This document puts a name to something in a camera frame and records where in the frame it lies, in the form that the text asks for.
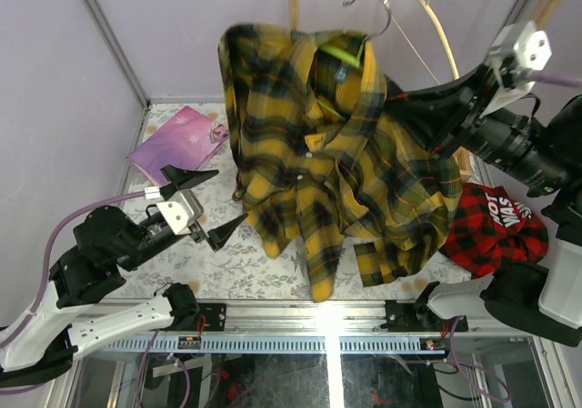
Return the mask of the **green clothes hanger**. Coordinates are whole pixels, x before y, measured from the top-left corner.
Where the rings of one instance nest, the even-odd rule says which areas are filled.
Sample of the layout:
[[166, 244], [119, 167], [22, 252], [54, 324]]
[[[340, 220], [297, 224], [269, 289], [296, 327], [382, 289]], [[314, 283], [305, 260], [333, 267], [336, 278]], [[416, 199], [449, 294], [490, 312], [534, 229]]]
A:
[[[344, 7], [359, 0], [346, 0]], [[337, 29], [329, 33], [314, 53], [310, 68], [311, 110], [317, 117], [332, 123], [344, 122], [357, 107], [357, 102], [374, 83], [377, 61], [372, 40], [392, 24], [389, 0], [374, 0], [381, 5], [386, 20], [375, 31], [362, 28]]]

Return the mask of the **yellow plaid shirt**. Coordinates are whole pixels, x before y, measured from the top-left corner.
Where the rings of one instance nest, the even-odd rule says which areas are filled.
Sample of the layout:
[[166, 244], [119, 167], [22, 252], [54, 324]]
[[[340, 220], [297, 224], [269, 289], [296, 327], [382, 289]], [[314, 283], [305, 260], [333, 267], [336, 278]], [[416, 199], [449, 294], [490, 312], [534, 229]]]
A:
[[234, 197], [267, 256], [301, 238], [317, 302], [334, 292], [347, 237], [366, 287], [420, 272], [447, 239], [462, 180], [387, 111], [397, 89], [369, 38], [239, 24], [218, 58]]

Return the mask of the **cream clothes hanger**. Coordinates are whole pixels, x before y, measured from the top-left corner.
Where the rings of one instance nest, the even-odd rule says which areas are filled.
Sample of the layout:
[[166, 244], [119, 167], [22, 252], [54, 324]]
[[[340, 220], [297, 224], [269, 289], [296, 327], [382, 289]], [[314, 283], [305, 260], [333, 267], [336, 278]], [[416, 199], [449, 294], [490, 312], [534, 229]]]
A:
[[440, 23], [439, 18], [435, 14], [433, 8], [430, 6], [431, 0], [415, 0], [419, 7], [425, 12], [427, 20], [421, 25], [416, 25], [416, 35], [419, 38], [424, 38], [427, 42], [426, 48], [431, 45], [430, 49], [441, 49], [446, 57], [451, 79], [457, 80], [460, 75], [457, 69], [457, 62], [454, 57], [451, 46], [448, 42], [447, 34]]

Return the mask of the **red black plaid shirt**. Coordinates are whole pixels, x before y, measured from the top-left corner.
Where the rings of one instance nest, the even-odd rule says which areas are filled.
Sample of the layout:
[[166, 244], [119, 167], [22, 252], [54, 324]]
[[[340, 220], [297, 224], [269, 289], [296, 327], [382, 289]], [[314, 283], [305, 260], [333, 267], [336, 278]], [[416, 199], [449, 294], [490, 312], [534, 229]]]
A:
[[545, 224], [502, 186], [466, 183], [445, 244], [445, 257], [474, 277], [512, 263], [539, 263], [549, 245]]

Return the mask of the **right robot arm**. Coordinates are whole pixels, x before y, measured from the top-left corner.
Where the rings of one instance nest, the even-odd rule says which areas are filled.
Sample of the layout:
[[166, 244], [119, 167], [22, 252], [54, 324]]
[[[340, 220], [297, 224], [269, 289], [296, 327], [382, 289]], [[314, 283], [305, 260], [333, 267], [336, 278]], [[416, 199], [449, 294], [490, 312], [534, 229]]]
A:
[[470, 282], [430, 287], [416, 323], [435, 330], [470, 295], [499, 322], [569, 347], [581, 342], [581, 99], [570, 99], [547, 124], [496, 107], [517, 96], [518, 75], [485, 66], [438, 87], [395, 92], [388, 113], [436, 157], [463, 147], [513, 177], [540, 212], [503, 187], [468, 184], [443, 253], [468, 270]]

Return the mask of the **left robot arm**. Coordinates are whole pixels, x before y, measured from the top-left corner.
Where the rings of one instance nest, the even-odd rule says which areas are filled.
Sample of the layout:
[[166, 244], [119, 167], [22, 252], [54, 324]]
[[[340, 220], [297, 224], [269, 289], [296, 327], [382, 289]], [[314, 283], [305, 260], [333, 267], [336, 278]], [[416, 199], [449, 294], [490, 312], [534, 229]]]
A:
[[125, 284], [130, 272], [189, 237], [213, 251], [224, 247], [245, 217], [205, 231], [203, 206], [193, 190], [216, 170], [167, 165], [167, 183], [80, 208], [50, 234], [37, 296], [1, 330], [1, 392], [34, 390], [67, 373], [74, 362], [147, 330], [189, 330], [200, 307], [191, 288], [170, 284], [128, 310], [78, 321]]

